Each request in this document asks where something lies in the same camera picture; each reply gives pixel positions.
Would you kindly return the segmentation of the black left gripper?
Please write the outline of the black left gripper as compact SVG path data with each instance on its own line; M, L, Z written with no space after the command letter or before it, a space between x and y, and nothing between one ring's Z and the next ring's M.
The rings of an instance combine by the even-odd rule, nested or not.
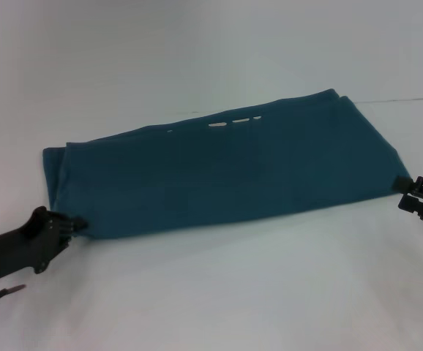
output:
M24 268L42 273L68 247L73 230L88 226L79 216L69 218L44 206L36 208L25 224L0 235L0 279Z

